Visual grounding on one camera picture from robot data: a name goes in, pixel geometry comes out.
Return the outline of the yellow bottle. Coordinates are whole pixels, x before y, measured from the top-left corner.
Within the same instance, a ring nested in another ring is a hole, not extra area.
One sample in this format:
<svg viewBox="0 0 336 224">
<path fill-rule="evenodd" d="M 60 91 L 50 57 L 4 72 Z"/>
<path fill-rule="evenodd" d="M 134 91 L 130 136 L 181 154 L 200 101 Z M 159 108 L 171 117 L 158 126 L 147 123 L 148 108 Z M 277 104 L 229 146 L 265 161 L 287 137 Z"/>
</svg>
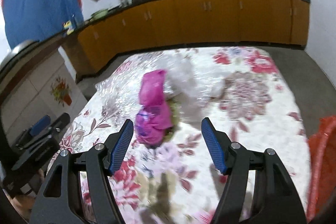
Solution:
<svg viewBox="0 0 336 224">
<path fill-rule="evenodd" d="M 63 24 L 63 29 L 66 31 L 67 35 L 70 35 L 74 31 L 74 27 L 72 26 L 72 22 L 69 20 Z"/>
</svg>

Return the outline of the blue cloth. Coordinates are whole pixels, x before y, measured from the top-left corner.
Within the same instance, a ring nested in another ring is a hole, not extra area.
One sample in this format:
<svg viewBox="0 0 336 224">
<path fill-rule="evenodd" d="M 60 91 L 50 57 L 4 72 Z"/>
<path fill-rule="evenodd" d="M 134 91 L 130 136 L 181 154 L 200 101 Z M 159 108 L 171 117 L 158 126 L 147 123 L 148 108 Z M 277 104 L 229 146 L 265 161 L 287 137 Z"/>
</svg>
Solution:
<svg viewBox="0 0 336 224">
<path fill-rule="evenodd" d="M 80 0 L 2 0 L 5 34 L 11 49 L 26 40 L 42 42 L 84 22 Z"/>
</svg>

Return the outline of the magenta plastic bag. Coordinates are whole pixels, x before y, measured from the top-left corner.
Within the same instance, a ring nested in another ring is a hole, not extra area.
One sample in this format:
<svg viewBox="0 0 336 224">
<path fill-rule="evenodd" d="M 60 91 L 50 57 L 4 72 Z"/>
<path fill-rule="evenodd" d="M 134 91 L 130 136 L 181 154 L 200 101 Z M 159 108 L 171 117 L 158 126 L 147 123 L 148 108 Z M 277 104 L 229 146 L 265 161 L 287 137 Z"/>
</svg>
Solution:
<svg viewBox="0 0 336 224">
<path fill-rule="evenodd" d="M 145 73 L 139 91 L 141 109 L 135 116 L 137 140 L 149 147 L 160 145 L 166 130 L 173 127 L 171 110 L 165 100 L 163 69 Z"/>
</svg>

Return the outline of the red lined trash basket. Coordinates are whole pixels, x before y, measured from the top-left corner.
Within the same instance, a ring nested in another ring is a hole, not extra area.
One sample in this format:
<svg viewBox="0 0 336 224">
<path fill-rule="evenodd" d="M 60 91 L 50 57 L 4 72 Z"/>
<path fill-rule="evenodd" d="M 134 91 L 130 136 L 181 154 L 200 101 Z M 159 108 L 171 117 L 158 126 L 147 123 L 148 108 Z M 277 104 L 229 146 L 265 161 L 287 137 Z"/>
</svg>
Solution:
<svg viewBox="0 0 336 224">
<path fill-rule="evenodd" d="M 311 180 L 307 220 L 311 221 L 335 191 L 335 116 L 321 118 L 318 132 L 308 139 Z"/>
</svg>

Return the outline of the lower wooden kitchen cabinets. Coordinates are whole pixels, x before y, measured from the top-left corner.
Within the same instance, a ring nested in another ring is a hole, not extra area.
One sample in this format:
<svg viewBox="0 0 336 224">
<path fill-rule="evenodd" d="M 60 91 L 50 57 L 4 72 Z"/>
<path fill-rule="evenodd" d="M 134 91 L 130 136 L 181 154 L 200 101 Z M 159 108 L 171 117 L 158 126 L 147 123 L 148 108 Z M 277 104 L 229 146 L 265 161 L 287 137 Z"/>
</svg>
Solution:
<svg viewBox="0 0 336 224">
<path fill-rule="evenodd" d="M 310 0 L 150 0 L 88 23 L 63 43 L 77 80 L 117 55 L 194 44 L 305 47 Z"/>
</svg>

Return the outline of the green pot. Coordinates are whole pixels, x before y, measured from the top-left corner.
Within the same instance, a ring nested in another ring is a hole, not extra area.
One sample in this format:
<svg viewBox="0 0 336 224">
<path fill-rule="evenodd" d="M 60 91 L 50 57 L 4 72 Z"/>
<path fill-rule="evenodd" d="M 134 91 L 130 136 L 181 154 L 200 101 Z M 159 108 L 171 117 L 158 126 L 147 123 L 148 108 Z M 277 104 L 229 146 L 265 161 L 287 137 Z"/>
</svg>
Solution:
<svg viewBox="0 0 336 224">
<path fill-rule="evenodd" d="M 91 20 L 98 20 L 108 14 L 108 9 L 101 9 L 91 15 Z"/>
</svg>

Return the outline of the white plastic bag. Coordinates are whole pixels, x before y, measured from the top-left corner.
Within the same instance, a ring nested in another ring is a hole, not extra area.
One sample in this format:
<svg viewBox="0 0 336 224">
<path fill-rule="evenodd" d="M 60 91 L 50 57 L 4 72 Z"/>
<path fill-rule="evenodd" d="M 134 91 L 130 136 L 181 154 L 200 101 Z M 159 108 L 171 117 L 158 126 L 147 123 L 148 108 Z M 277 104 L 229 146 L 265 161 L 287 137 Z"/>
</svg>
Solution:
<svg viewBox="0 0 336 224">
<path fill-rule="evenodd" d="M 174 95 L 184 94 L 191 98 L 198 96 L 194 66 L 188 57 L 171 55 L 166 62 L 166 79 Z"/>
</svg>

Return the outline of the flower wall sticker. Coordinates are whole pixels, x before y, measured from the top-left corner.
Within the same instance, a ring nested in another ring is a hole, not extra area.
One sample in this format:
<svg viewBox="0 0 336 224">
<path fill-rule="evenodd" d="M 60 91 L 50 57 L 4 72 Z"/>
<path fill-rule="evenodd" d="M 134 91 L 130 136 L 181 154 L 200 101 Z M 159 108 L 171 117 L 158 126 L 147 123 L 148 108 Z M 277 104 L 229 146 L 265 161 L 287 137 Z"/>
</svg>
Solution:
<svg viewBox="0 0 336 224">
<path fill-rule="evenodd" d="M 72 99 L 70 97 L 71 89 L 65 78 L 57 76 L 51 83 L 50 94 L 59 105 L 71 106 Z"/>
</svg>

